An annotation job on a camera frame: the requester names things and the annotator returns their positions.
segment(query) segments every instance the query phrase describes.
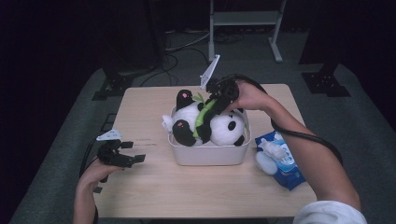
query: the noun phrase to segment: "stuffed panda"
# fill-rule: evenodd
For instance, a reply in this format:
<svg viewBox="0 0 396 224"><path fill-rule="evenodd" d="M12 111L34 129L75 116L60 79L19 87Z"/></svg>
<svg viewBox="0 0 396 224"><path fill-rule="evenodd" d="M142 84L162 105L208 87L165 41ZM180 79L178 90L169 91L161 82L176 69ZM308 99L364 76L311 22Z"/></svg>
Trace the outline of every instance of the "stuffed panda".
<svg viewBox="0 0 396 224"><path fill-rule="evenodd" d="M198 147L209 140L218 146L241 146L245 141L243 110L216 115L208 123L200 123L199 117L208 110L210 100L195 102L189 90L177 94L176 111L172 117L163 116L164 126L183 146Z"/></svg>
<svg viewBox="0 0 396 224"><path fill-rule="evenodd" d="M210 141L218 146L242 146L245 141L244 110L222 113L210 120Z"/></svg>

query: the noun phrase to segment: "white cloth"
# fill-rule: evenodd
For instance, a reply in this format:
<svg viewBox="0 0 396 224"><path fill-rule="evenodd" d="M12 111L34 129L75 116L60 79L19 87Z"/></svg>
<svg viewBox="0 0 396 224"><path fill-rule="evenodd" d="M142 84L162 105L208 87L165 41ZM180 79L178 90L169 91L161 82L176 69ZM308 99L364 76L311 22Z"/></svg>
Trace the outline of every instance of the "white cloth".
<svg viewBox="0 0 396 224"><path fill-rule="evenodd" d="M363 223L364 215L354 207L345 203L318 201L303 207L295 216L293 224L304 223Z"/></svg>

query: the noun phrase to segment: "person's arm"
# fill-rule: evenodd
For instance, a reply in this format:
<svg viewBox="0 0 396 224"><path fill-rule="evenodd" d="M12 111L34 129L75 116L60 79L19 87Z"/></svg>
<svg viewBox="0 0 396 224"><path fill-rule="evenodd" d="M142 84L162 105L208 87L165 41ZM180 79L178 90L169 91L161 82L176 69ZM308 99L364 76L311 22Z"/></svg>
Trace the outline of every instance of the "person's arm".
<svg viewBox="0 0 396 224"><path fill-rule="evenodd" d="M245 108L262 110L283 129L313 134L273 97L246 82L239 81L239 97L227 110ZM337 201L361 210L357 191L341 163L322 144L282 134L299 169L319 201Z"/></svg>
<svg viewBox="0 0 396 224"><path fill-rule="evenodd" d="M78 181L74 203L74 224L92 224L95 216L93 191L100 180L121 167L104 165L95 159Z"/></svg>

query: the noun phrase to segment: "wooden table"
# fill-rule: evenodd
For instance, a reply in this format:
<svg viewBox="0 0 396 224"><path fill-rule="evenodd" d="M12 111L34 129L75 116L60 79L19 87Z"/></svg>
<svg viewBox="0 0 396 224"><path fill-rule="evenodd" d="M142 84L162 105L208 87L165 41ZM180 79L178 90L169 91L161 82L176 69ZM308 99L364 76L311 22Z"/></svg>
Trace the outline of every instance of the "wooden table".
<svg viewBox="0 0 396 224"><path fill-rule="evenodd" d="M290 89L284 84L263 85L299 121L303 121ZM248 111L252 141L242 164L234 166L181 166L162 126L179 90L208 95L199 87L128 89L114 128L122 141L134 147L125 155L146 154L143 163L112 174L95 194L100 217L131 218L230 218L293 217L316 197L307 183L293 191L279 186L255 163L254 138L273 130L269 117Z"/></svg>

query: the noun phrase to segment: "white container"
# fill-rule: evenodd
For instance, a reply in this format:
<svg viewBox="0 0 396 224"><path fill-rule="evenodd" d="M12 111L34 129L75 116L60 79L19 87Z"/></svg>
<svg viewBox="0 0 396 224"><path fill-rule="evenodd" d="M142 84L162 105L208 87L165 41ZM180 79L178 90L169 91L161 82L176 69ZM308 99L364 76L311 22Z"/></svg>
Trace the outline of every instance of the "white container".
<svg viewBox="0 0 396 224"><path fill-rule="evenodd" d="M168 141L172 146L176 162L179 165L193 165L193 166L208 166L208 165L238 165L241 164L245 158L248 145L251 141L250 126L248 124L248 116L246 113L244 120L245 141L240 147L226 146L219 147L211 141L198 146L186 147L178 143L172 134L168 134Z"/></svg>

